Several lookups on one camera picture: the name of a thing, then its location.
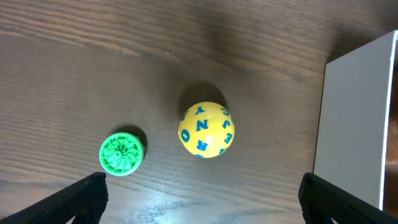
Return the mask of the yellow ball with blue letters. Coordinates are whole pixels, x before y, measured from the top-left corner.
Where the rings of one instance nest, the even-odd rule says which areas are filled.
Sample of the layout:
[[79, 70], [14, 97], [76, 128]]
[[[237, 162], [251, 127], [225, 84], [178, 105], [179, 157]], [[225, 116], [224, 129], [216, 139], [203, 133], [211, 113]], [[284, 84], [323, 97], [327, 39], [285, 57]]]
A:
[[210, 101], [194, 104], [182, 115], [178, 137], [194, 156], [217, 157], [227, 151], [235, 137], [231, 113], [224, 106]]

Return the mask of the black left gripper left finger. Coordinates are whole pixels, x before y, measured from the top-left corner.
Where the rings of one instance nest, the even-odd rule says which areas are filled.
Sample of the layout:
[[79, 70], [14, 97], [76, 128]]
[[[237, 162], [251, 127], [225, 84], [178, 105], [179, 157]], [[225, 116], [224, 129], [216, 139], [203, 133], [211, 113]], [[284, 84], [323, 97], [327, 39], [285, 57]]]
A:
[[57, 193], [1, 219], [2, 224], [98, 224], [108, 202], [106, 174], [95, 172]]

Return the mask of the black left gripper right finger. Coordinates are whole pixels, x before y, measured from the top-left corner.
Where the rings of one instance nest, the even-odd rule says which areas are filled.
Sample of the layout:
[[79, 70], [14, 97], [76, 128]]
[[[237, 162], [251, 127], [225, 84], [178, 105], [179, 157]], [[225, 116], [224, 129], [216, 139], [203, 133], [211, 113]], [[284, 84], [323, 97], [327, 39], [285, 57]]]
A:
[[298, 199], [306, 224], [397, 224], [397, 218], [311, 172], [303, 175]]

